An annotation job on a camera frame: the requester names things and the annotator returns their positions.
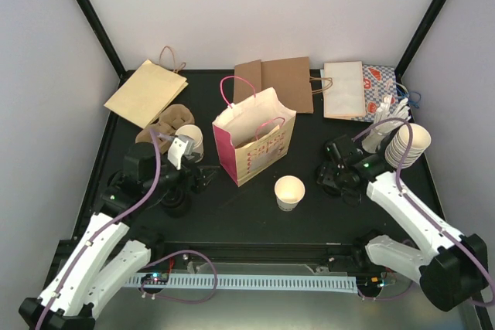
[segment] stack of paper cups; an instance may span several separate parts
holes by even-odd
[[[409,168],[426,148],[432,143],[432,137],[421,125],[411,124],[412,127],[412,146],[408,156],[404,160],[402,168]],[[405,153],[409,141],[409,130],[407,125],[402,125],[394,139],[385,149],[385,160],[392,167],[397,168],[402,155]]]

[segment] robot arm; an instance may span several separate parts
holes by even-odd
[[[180,208],[182,204],[187,204],[186,192],[203,191],[216,175],[218,167],[197,167],[193,172],[183,164],[181,166],[181,157],[191,152],[189,142],[191,140],[187,137],[176,138],[169,150],[169,161],[161,167],[162,175],[159,177],[158,186],[142,209],[154,206],[164,208],[173,206],[172,209],[166,208],[166,213],[179,217],[188,210]],[[187,148],[186,151],[182,151],[183,146]],[[34,328],[42,312],[55,298],[43,319],[42,329],[93,329],[95,320],[104,306],[126,280],[149,263],[152,250],[157,250],[154,251],[155,255],[162,256],[162,252],[159,251],[162,241],[160,232],[137,230],[133,231],[133,238],[127,241],[116,258],[102,269],[117,243],[130,230],[129,226],[136,213],[125,217],[117,224],[111,224],[98,235],[93,243],[88,240],[101,227],[142,199],[152,183],[150,179],[155,173],[155,160],[153,145],[149,143],[137,143],[130,148],[125,156],[123,170],[111,177],[109,186],[101,195],[101,201],[95,208],[95,214],[91,217],[87,230],[69,260],[38,298],[26,298],[21,304],[19,313],[30,327]],[[172,199],[175,195],[184,197],[175,202]],[[76,258],[84,247],[86,247],[84,255],[77,260]],[[57,292],[58,294],[54,294],[61,277],[69,269],[71,272],[67,280]]]
[[[487,286],[478,267],[442,232],[452,236],[487,268],[486,244],[481,238],[476,234],[464,236],[400,181],[402,192],[432,221],[427,220],[398,190],[395,171],[380,155],[365,158],[349,137],[328,141],[325,152],[329,161],[317,171],[317,183],[323,190],[342,196],[344,202],[350,196],[359,202],[360,190],[365,185],[367,196],[385,209],[418,245],[414,249],[388,236],[375,235],[365,246],[372,263],[389,267],[419,283],[430,302],[443,311],[451,310]],[[438,224],[441,232],[432,223]]]
[[[477,235],[464,236],[435,215],[403,183],[401,185],[443,231],[474,253],[484,267],[488,266],[483,240]],[[367,195],[400,224],[419,248],[395,242],[388,236],[378,236],[366,245],[372,263],[389,267],[418,283],[430,302],[443,311],[450,311],[487,286],[474,263],[402,196],[395,185],[395,172],[385,172],[369,182]]]

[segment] white cable tray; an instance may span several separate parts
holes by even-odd
[[[145,274],[135,274],[123,287],[141,287]],[[146,288],[211,289],[212,274],[170,274],[166,284],[146,284]],[[356,278],[342,276],[281,276],[219,274],[217,289],[271,291],[335,291],[357,293]]]

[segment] string handle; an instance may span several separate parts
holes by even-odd
[[[158,65],[161,66],[161,67],[164,67],[162,65],[162,55],[163,55],[163,52],[165,52],[165,49],[168,49],[170,51],[170,54],[172,55],[172,60],[173,60],[173,70],[172,70],[172,72],[173,73],[179,73],[180,71],[182,71],[184,69],[184,67],[186,67],[186,63],[185,62],[182,62],[179,65],[179,67],[177,67],[177,64],[176,64],[176,54],[173,52],[173,49],[172,49],[171,46],[164,46],[163,47],[162,52],[160,52],[160,57],[158,58]]]
[[[277,116],[271,120],[268,120],[266,123],[263,123],[262,125],[260,125],[259,127],[256,128],[256,132],[254,133],[254,137],[256,138],[256,141],[258,140],[258,132],[260,131],[260,129],[263,128],[266,124],[270,124],[271,122],[273,122],[277,119],[282,119],[282,124],[280,126],[282,126],[285,123],[285,119],[282,116]]]
[[[224,81],[227,79],[239,79],[244,81],[246,84],[249,84],[251,88],[253,88],[253,95],[256,97],[256,89],[254,88],[253,84],[249,83],[246,79],[243,79],[242,77],[236,77],[235,75],[230,75],[228,77],[224,77],[222,80],[220,80],[220,93],[222,93],[222,98],[224,99],[225,103],[227,104],[228,107],[232,108],[232,104],[228,101],[228,99],[225,97],[224,93]]]

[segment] white wall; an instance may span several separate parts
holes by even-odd
[[[427,156],[447,219],[484,238],[492,274],[494,61],[495,0],[448,0],[404,78],[423,95],[415,117],[432,133]]]
[[[188,68],[309,56],[396,65],[431,0],[91,0],[128,68],[165,44]]]
[[[26,329],[70,237],[118,82],[75,0],[0,0],[0,328]]]

